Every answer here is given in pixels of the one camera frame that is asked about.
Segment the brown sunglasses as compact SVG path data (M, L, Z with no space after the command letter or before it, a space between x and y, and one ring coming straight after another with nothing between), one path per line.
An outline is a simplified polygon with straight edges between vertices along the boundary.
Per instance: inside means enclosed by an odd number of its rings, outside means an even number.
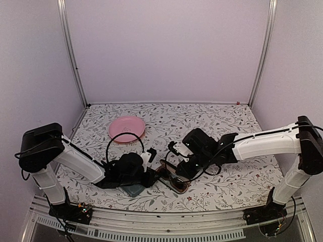
M172 173L164 173L159 180L177 194L187 192L189 184Z

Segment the grey case green lining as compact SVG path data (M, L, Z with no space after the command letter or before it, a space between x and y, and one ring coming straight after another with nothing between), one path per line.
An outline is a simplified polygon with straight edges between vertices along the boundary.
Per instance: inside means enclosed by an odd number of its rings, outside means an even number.
M130 186L120 186L120 189L126 192L126 194L131 198L135 198L145 190L145 187L140 184L135 184Z

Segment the black glasses case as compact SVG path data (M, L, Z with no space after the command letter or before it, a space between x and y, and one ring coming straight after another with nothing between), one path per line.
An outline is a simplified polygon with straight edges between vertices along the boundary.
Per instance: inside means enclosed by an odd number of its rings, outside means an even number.
M187 192L190 182L187 178L176 174L176 167L161 159L161 166L156 169L159 180L177 194Z

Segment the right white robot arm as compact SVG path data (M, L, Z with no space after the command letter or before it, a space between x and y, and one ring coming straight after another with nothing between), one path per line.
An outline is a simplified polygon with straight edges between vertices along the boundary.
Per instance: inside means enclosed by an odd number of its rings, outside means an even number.
M168 149L183 158L176 174L188 179L213 164L222 166L258 156L297 154L293 166L271 190L267 204L261 209L261 216L271 220L311 176L322 173L322 136L318 130L306 116L269 131L224 134L218 141L196 128L181 142L169 144Z

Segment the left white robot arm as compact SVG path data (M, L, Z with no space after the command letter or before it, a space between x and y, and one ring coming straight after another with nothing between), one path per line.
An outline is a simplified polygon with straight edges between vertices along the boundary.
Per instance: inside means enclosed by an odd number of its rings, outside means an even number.
M75 208L50 166L52 161L82 175L100 189L132 185L149 188L159 179L157 172L148 167L155 156L156 151L151 148L140 155L130 152L118 160L98 162L73 144L58 123L26 131L20 152L15 154L22 171L32 175L64 219L72 218Z

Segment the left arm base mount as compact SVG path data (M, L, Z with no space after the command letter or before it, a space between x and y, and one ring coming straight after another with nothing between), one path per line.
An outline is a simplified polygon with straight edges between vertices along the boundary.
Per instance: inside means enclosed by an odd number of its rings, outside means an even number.
M65 200L63 203L53 205L49 203L49 215L62 219L64 221L76 222L89 225L92 218L92 205L84 202L80 204L72 204L70 202L68 192L64 188Z

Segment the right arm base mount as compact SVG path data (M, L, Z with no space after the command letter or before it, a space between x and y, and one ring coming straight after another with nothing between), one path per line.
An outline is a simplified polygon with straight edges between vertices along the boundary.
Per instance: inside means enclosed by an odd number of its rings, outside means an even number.
M281 222L277 221L275 223L261 225L258 227L260 232L266 237L276 237L277 235L285 232L293 223L296 215L296 201L292 196L291 199L294 204L293 216L289 224L284 229L282 229L282 227L284 227L286 224L285 222L287 219L287 210L285 208L286 205L274 203L274 188L275 187L270 190L265 205L243 210L243 219L246 221L247 225L258 224L282 218Z

